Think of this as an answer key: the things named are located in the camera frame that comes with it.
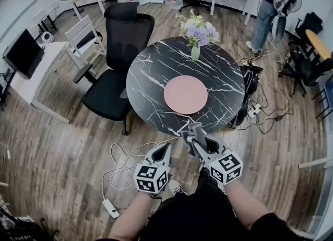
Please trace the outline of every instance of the glass vase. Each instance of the glass vase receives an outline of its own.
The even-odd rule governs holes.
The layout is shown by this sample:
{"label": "glass vase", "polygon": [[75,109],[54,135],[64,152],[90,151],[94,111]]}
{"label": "glass vase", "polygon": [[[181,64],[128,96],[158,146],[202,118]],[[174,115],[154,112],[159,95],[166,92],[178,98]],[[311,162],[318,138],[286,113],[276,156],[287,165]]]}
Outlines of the glass vase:
{"label": "glass vase", "polygon": [[192,47],[192,51],[191,51],[191,58],[193,61],[197,61],[199,59],[200,56],[200,47]]}

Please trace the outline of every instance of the marble tabletop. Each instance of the marble tabletop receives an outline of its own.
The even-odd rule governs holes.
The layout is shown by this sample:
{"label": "marble tabletop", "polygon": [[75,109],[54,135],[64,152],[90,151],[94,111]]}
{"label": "marble tabletop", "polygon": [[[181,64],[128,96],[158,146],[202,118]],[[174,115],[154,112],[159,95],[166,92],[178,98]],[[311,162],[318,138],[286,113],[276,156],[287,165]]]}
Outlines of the marble tabletop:
{"label": "marble tabletop", "polygon": [[[160,40],[144,49],[127,74],[126,88],[135,112],[157,130],[180,136],[192,122],[201,122],[206,133],[226,126],[239,111],[244,99],[244,79],[233,58],[210,43],[200,48],[198,61],[191,59],[186,37]],[[164,100],[166,84],[180,75],[198,78],[207,88],[208,100],[202,110],[182,115]]]}

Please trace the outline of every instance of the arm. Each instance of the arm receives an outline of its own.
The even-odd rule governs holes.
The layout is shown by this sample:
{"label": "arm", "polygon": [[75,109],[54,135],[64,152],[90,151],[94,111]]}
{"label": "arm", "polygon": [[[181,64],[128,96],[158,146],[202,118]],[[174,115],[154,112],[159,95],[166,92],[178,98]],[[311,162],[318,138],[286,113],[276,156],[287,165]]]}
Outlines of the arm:
{"label": "arm", "polygon": [[268,214],[268,210],[236,179],[224,186],[229,201],[242,225],[251,229],[252,225]]}
{"label": "arm", "polygon": [[146,226],[153,199],[148,193],[139,192],[131,205],[116,220],[110,238],[119,241],[137,240],[140,231]]}

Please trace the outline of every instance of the floor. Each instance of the floor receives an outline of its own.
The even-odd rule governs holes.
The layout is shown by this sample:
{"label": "floor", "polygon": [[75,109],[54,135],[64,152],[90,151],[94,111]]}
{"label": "floor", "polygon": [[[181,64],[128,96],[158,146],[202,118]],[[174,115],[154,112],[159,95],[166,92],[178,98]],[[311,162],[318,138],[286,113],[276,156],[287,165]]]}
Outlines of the floor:
{"label": "floor", "polygon": [[[166,5],[146,4],[139,7],[142,13],[154,16],[156,23],[150,44],[166,37],[183,35],[180,32],[176,11]],[[236,12],[215,8],[214,16],[209,16],[206,9],[200,9],[201,15],[210,21],[221,34],[220,46],[228,51],[235,60],[245,57],[250,51],[245,41],[250,38],[255,19],[251,18],[247,27],[244,17]],[[98,5],[88,6],[84,14],[89,14],[93,23],[102,16]],[[65,40],[64,32],[77,22],[73,12],[67,12],[56,20],[59,30],[56,40]],[[104,21],[96,29],[104,36]],[[279,44],[283,55],[287,49],[287,38]],[[293,81],[279,78],[272,64],[277,56],[277,49],[271,45],[264,56],[255,64],[264,68],[260,82],[268,99],[268,110],[283,109],[290,101],[293,115],[286,115],[276,122],[272,130],[262,134],[257,126],[246,130],[221,129],[216,136],[223,138],[232,150],[236,150],[244,161],[244,172],[241,177],[245,187],[259,200],[267,205],[270,211],[276,212],[287,223],[299,230],[307,230],[314,214],[321,192],[324,170],[323,166],[298,169],[298,164],[326,156],[326,133],[321,120],[316,120],[316,108],[311,101],[315,94],[307,88],[308,94],[302,97],[297,91],[289,98]],[[16,215],[30,215],[36,221],[44,217],[47,226],[60,230],[60,240],[95,240],[108,237],[114,223],[102,206],[102,174],[116,167],[109,152],[112,143],[118,143],[129,153],[134,147],[147,142],[161,142],[167,136],[144,124],[135,114],[130,114],[132,132],[126,137],[121,135],[122,124],[103,119],[89,111],[80,102],[87,90],[86,84],[74,84],[72,79],[76,66],[63,56],[57,68],[47,78],[38,100],[48,107],[69,118],[66,125],[42,111],[28,106],[16,92],[10,91],[7,107],[0,112],[0,142],[8,144],[11,159],[4,157],[6,146],[0,145],[1,169],[0,181],[9,183],[9,188],[0,188],[9,209]],[[104,58],[94,68],[100,75],[106,69]],[[264,104],[259,91],[253,98]],[[284,114],[287,109],[279,110],[269,116]],[[242,128],[249,125],[247,121]],[[268,131],[272,120],[261,126]],[[198,178],[199,162],[186,152],[183,142],[178,139],[172,142],[173,155],[171,174],[179,180],[189,193],[194,192]],[[137,154],[144,154],[151,145],[138,149]],[[124,156],[118,149],[115,157],[124,162]],[[136,163],[131,159],[129,166]],[[106,197],[118,208],[126,208],[135,197],[135,186],[117,191],[110,186],[105,177]],[[116,175],[113,183],[117,187],[130,185],[133,180],[129,171]],[[166,190],[163,198],[170,197]]]}

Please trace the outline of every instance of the red object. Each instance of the red object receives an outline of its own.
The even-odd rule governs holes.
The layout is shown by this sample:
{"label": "red object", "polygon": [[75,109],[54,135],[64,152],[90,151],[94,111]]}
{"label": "red object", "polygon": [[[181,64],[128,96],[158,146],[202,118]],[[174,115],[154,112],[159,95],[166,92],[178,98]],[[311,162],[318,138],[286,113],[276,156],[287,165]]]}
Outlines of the red object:
{"label": "red object", "polygon": [[182,75],[169,81],[164,90],[164,99],[170,109],[187,115],[205,106],[208,93],[199,79]]}

